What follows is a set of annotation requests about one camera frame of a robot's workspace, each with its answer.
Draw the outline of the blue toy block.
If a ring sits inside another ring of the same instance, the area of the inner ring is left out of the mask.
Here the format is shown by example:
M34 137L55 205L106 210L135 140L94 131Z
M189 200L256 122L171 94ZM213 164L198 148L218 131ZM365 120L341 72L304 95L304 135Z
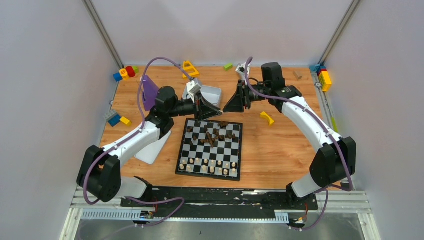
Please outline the blue toy block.
M119 72L113 74L113 78L116 82L120 82L123 80L123 77L121 76L121 74Z

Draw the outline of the green block near wall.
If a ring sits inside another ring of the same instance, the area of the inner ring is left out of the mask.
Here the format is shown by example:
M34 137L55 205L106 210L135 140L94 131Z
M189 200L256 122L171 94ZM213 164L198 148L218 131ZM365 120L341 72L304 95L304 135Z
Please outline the green block near wall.
M233 68L233 64L232 63L227 63L227 64L225 64L224 66L223 66L223 69L225 70L225 71L229 71L230 69L232 69Z

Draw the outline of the black white chessboard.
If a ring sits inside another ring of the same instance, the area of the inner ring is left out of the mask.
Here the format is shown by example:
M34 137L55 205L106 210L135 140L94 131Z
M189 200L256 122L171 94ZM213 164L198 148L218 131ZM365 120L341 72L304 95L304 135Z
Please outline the black white chessboard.
M175 173L239 182L243 124L187 118Z

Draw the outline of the yellow cylinder block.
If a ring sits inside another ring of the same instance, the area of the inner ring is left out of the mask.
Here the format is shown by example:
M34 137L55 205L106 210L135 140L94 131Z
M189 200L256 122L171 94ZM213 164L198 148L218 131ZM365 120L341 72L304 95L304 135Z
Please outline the yellow cylinder block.
M129 73L125 68L120 69L119 74L122 80L128 80L130 78Z

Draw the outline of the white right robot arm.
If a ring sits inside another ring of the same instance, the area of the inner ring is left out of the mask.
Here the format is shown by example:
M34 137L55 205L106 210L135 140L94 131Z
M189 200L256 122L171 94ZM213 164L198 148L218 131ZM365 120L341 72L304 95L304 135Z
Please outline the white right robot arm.
M315 150L309 172L287 185L286 204L298 209L306 197L334 187L335 183L347 179L347 191L353 190L352 175L356 171L357 144L352 137L342 137L331 129L310 108L301 92L293 85L286 85L282 67L277 62L261 66L262 81L251 84L250 63L239 64L236 73L240 76L236 92L225 105L225 113L242 113L257 101L267 100L281 114L289 118L303 133Z

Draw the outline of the red cylinder block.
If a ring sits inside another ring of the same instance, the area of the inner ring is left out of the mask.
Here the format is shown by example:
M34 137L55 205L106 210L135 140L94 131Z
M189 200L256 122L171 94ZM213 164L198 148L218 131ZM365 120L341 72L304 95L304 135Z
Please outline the red cylinder block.
M125 68L125 70L126 70L126 72L127 72L128 76L129 76L130 78L133 78L133 77L136 75L136 72L135 72L135 70L134 70L134 68L133 68L132 66L127 66L127 67Z

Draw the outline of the blue block left edge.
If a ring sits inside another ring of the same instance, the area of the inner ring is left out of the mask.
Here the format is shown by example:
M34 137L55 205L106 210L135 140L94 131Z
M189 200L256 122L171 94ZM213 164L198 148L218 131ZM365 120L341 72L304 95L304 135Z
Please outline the blue block left edge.
M110 119L108 119L107 122L111 127L115 127L117 124L121 122L121 116L119 114L116 114Z

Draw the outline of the yellow triangular toy block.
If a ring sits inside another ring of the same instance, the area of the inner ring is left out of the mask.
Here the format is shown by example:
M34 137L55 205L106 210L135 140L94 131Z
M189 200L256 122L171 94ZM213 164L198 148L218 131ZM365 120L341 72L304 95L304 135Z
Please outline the yellow triangular toy block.
M190 76L190 77L198 77L200 75L199 71L196 67L189 61L185 60L182 63L182 69Z

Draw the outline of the brown wooden block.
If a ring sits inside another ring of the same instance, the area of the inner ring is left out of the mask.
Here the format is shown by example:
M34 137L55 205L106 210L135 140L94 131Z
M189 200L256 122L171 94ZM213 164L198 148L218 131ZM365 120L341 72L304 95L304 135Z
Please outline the brown wooden block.
M293 75L297 80L300 80L303 78L303 74L298 70L293 71Z

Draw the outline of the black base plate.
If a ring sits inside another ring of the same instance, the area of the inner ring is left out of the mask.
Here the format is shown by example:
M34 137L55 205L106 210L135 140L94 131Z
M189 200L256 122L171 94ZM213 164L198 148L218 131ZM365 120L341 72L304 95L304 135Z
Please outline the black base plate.
M276 211L316 211L317 198L309 196L295 202L285 190L251 188L205 188L157 186L146 201L184 198L184 205L173 214L176 218L274 219Z

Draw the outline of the purple metronome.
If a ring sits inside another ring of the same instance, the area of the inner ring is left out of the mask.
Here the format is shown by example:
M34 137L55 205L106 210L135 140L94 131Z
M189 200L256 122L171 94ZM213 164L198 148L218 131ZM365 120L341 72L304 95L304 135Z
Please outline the purple metronome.
M159 87L146 74L142 78L142 103L145 111L150 111L155 106L155 100L158 95Z

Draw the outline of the white box lid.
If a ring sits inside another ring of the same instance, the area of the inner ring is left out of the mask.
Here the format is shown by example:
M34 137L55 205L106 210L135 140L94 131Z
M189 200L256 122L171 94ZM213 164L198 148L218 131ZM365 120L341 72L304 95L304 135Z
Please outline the white box lid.
M147 147L143 148L141 151L135 154L134 157L146 164L152 165L156 161L162 149L164 148L171 134L172 132L169 131L164 137L162 137L158 141L151 143Z

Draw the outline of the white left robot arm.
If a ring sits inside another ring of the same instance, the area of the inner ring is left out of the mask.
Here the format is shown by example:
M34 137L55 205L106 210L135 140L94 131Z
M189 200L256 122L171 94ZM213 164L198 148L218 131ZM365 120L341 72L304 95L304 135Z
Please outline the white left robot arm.
M87 204L109 202L115 197L134 198L140 206L149 206L153 193L148 182L140 177L123 177L122 166L139 153L155 161L174 126L174 117L194 115L198 121L222 115L220 108L204 99L201 91L191 98L181 100L174 88L165 86L158 90L155 105L147 118L121 139L98 147L90 146L77 176Z

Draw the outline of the yellow curved block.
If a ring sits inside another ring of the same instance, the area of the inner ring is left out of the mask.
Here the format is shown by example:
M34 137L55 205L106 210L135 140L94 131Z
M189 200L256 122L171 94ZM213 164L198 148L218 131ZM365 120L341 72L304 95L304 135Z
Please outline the yellow curved block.
M269 114L267 114L265 111L261 112L259 114L259 116L262 119L265 119L267 121L268 126L273 126L274 125L275 120Z

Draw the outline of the small yellow block left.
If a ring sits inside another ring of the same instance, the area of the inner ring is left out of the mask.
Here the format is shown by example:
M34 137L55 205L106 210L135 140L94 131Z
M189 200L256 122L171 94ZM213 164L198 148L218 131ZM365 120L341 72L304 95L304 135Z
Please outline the small yellow block left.
M126 125L128 127L130 127L132 125L132 122L124 116L122 116L119 120L120 120L121 123L123 123L124 125Z

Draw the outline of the stacked coloured blocks right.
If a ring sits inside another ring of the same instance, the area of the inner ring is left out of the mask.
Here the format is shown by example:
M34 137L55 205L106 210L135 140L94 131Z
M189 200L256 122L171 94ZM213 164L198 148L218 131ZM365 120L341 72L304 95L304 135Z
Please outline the stacked coloured blocks right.
M332 87L332 80L327 68L320 64L310 65L309 70L312 73L316 73L319 83L321 84L321 89L323 92L328 92Z

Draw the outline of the white rectangular box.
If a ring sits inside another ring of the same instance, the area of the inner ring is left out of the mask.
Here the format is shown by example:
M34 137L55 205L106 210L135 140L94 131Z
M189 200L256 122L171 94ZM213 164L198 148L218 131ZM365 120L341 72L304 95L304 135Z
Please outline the white rectangular box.
M188 100L191 98L190 90L193 90L193 87L186 86L184 89L182 99ZM219 108L221 104L222 99L222 89L218 87L212 87L212 86L203 86L201 89L202 96L212 105Z

